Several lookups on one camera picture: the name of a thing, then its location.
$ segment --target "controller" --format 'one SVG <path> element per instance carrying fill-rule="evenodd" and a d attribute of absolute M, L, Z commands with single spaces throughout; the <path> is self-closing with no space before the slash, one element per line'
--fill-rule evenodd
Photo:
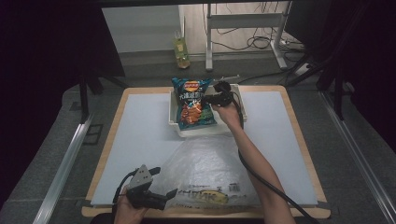
<path fill-rule="evenodd" d="M 205 95 L 201 101 L 212 105 L 226 106 L 233 102 L 233 93 L 223 91 L 219 94 Z"/>

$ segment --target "metal frame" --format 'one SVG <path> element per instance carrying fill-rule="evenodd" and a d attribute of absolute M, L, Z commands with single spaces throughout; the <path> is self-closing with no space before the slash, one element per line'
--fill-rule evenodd
<path fill-rule="evenodd" d="M 376 177 L 370 164 L 365 159 L 363 153 L 361 152 L 361 148 L 356 143 L 347 125 L 337 116 L 335 111 L 332 109 L 332 99 L 327 92 L 320 91 L 319 95 L 322 98 L 329 114 L 331 115 L 332 121 L 338 129 L 338 132 L 344 139 L 346 146 L 352 156 L 352 159 L 355 161 L 358 169 L 361 171 L 361 175 L 363 176 L 367 186 L 373 193 L 375 200 L 378 203 L 378 206 L 384 214 L 385 218 L 387 219 L 388 223 L 396 223 L 396 210 L 392 199 L 389 197 L 387 191 Z"/>
<path fill-rule="evenodd" d="M 275 40 L 271 41 L 271 48 L 276 56 L 280 69 L 287 69 L 283 55 L 279 50 L 279 41 L 289 15 L 291 2 L 287 3 L 282 13 L 265 14 L 237 14 L 237 15 L 212 15 L 211 4 L 207 4 L 206 13 L 206 71 L 213 70 L 213 49 L 212 49 L 212 29 L 228 28 L 257 28 L 257 27 L 277 27 Z"/>

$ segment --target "table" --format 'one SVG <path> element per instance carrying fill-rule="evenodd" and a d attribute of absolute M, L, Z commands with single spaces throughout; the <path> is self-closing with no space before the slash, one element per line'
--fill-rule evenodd
<path fill-rule="evenodd" d="M 102 175 L 102 172 L 105 169 L 106 166 L 106 161 L 108 159 L 108 155 L 110 153 L 110 150 L 112 148 L 112 144 L 115 139 L 115 134 L 116 131 L 120 125 L 120 119 L 122 117 L 122 113 L 124 110 L 125 103 L 128 99 L 128 96 L 130 94 L 152 94 L 152 93 L 168 93 L 170 90 L 173 88 L 170 87 L 162 87 L 162 88 L 129 88 L 124 91 L 119 107 L 117 109 L 115 118 L 113 120 L 113 123 L 110 128 L 110 132 L 107 136 L 107 140 L 105 143 L 104 150 L 102 152 L 101 158 L 98 162 L 95 174 L 92 178 L 92 182 L 89 188 L 89 191 L 86 196 L 86 200 L 90 201 L 92 199 L 92 196 L 95 192 L 95 189 L 98 185 L 99 179 Z M 316 218 L 327 218 L 330 216 L 330 210 L 326 208 L 327 200 L 324 195 L 323 189 L 320 185 L 320 182 L 318 180 L 318 176 L 315 170 L 315 167 L 313 165 L 313 162 L 311 160 L 311 157 L 309 155 L 307 146 L 304 141 L 303 134 L 300 130 L 297 118 L 295 117 L 295 114 L 293 112 L 289 96 L 287 95 L 286 90 L 281 87 L 281 86 L 240 86 L 240 91 L 279 91 L 285 108 L 287 110 L 287 113 L 290 118 L 290 123 L 291 126 L 294 130 L 294 133 L 296 135 L 296 139 L 298 141 L 298 145 L 300 147 L 301 153 L 304 158 L 304 163 L 307 168 L 307 171 L 310 175 L 311 181 L 314 186 L 315 193 L 317 195 L 318 201 L 320 202 L 317 206 L 314 206 L 312 208 L 305 208 L 305 211 L 307 211 L 312 217 Z M 94 217 L 98 214 L 101 213 L 109 213 L 111 212 L 110 207 L 89 207 L 89 206 L 83 206 L 81 213 L 85 217 Z M 294 216 L 300 216 L 301 214 L 294 208 L 291 208 L 291 212 Z M 261 218 L 262 213 L 258 209 L 249 209 L 244 212 L 235 212 L 235 213 L 229 213 L 229 214 L 222 214 L 221 212 L 207 212 L 202 213 L 202 211 L 192 211 L 190 209 L 180 209 L 180 208 L 170 208 L 166 210 L 165 212 L 158 211 L 158 210 L 152 210 L 150 209 L 146 217 L 155 217 L 155 218 L 161 218 L 161 217 L 194 217 L 194 218 L 201 218 L 201 217 L 218 217 L 218 218 L 227 218 L 227 217 L 239 217 L 239 218 Z"/>

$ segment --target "plastic bag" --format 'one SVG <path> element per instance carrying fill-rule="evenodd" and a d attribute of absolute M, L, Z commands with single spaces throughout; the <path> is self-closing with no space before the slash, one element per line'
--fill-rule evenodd
<path fill-rule="evenodd" d="M 212 135 L 186 139 L 162 166 L 152 187 L 177 196 L 166 208 L 196 209 L 260 206 L 232 137 Z"/>

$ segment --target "chip bag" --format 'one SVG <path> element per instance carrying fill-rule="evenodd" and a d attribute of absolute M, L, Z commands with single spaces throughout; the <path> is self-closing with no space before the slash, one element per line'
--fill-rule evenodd
<path fill-rule="evenodd" d="M 177 123 L 181 131 L 201 125 L 216 124 L 210 105 L 201 102 L 211 81 L 211 78 L 203 80 L 172 78 L 178 101 Z"/>

